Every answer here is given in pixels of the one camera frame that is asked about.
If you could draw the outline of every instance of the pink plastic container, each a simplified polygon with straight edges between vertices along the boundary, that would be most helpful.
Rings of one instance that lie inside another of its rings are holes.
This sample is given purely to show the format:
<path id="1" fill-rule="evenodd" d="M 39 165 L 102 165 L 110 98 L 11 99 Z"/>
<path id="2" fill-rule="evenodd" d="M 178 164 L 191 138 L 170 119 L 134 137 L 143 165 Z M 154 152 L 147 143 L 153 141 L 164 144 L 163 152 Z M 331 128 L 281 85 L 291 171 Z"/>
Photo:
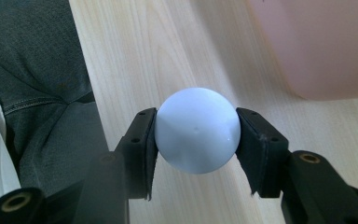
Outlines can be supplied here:
<path id="1" fill-rule="evenodd" d="M 312 100 L 358 97 L 358 1 L 248 2 L 296 94 Z"/>

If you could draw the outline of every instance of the denim fabric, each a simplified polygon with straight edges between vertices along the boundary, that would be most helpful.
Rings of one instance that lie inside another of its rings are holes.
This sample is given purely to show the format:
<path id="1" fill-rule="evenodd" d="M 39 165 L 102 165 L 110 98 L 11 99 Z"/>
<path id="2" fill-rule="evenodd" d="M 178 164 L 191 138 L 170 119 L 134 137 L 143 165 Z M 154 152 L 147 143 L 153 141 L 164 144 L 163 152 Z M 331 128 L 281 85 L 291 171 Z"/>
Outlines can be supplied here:
<path id="1" fill-rule="evenodd" d="M 108 150 L 67 0 L 0 0 L 0 104 L 23 187 L 49 196 Z"/>

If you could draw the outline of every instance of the white ball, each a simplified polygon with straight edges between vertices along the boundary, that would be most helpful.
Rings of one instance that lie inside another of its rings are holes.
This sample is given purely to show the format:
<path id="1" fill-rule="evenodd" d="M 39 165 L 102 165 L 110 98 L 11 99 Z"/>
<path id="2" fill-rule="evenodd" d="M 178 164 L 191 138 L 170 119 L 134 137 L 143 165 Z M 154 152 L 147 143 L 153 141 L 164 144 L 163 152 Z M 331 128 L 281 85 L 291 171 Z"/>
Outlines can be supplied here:
<path id="1" fill-rule="evenodd" d="M 205 174 L 226 164 L 241 138 L 238 114 L 215 91 L 189 88 L 176 92 L 161 106 L 156 118 L 156 144 L 173 167 Z"/>

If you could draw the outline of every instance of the light wood surface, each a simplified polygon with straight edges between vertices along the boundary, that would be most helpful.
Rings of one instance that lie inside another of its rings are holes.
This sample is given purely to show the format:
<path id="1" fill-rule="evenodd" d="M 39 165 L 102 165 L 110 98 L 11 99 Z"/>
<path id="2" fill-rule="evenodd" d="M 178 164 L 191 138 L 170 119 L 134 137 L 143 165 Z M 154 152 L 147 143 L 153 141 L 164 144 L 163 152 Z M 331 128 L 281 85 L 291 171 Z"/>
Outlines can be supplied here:
<path id="1" fill-rule="evenodd" d="M 358 188 L 358 99 L 294 96 L 245 0 L 70 0 L 108 145 L 135 114 L 176 91 L 205 87 L 259 112 L 290 150 L 324 155 Z M 158 157 L 153 199 L 131 223 L 284 223 L 280 200 L 251 196 L 236 157 L 207 175 Z"/>

